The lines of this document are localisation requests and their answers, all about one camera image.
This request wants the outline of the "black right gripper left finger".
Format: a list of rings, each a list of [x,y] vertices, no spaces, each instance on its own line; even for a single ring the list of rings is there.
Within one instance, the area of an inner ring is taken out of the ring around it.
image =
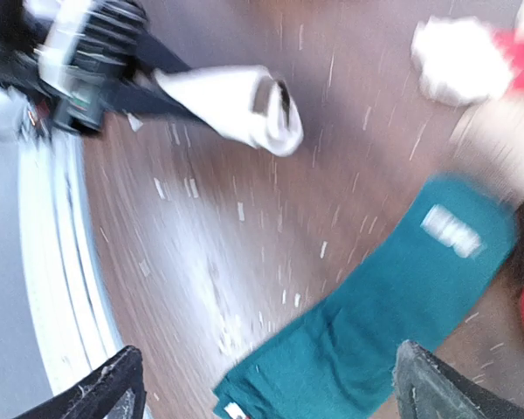
[[[142,354],[129,345],[71,388],[19,417],[142,418],[146,397]]]

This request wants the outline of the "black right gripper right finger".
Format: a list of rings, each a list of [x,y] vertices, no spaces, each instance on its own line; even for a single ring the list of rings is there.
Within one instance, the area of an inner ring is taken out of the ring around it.
[[[397,349],[394,388],[402,418],[524,418],[524,408],[465,378],[410,340]]]

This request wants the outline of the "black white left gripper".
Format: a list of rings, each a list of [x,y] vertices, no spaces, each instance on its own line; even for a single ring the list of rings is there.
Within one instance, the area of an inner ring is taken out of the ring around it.
[[[142,83],[191,67],[146,31],[136,1],[64,1],[37,17],[22,1],[0,1],[0,85],[44,105],[51,125],[70,134],[101,130],[106,110],[148,118],[201,119],[159,88]]]

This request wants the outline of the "dark teal sock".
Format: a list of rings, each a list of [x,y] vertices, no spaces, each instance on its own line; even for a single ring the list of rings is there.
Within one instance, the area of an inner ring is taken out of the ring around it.
[[[387,239],[325,299],[215,387],[222,418],[366,418],[398,346],[437,349],[516,243],[514,210],[455,175],[431,178]]]

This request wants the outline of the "cream brown striped sock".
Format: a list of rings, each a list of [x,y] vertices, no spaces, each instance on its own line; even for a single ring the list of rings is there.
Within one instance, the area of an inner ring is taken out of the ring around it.
[[[304,138],[286,82],[262,65],[212,66],[153,73],[158,86],[226,139],[293,154]]]

